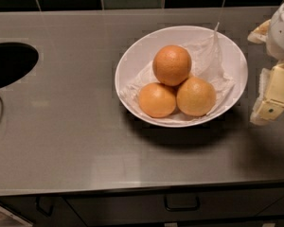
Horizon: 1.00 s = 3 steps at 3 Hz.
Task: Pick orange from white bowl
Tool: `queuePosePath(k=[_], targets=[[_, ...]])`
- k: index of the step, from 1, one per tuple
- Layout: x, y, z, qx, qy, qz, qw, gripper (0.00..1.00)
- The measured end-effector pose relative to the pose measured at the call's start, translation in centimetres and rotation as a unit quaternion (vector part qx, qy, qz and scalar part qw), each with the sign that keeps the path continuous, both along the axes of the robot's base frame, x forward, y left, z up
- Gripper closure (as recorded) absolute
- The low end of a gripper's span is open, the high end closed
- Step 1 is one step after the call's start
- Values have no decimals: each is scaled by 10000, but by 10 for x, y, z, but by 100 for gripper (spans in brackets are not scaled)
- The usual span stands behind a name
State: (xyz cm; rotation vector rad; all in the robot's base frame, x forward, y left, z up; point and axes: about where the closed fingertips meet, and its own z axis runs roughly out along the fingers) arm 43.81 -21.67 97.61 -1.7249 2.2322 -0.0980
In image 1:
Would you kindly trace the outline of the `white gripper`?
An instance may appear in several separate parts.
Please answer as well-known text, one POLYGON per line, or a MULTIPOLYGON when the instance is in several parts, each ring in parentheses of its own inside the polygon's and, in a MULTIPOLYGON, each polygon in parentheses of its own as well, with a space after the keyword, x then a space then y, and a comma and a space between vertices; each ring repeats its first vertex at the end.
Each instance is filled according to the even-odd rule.
POLYGON ((284 113, 284 3, 271 21, 267 20, 251 31, 247 40, 254 44, 266 42, 268 54, 279 60, 271 70, 263 68, 259 76, 258 98, 250 122, 264 126, 284 113))

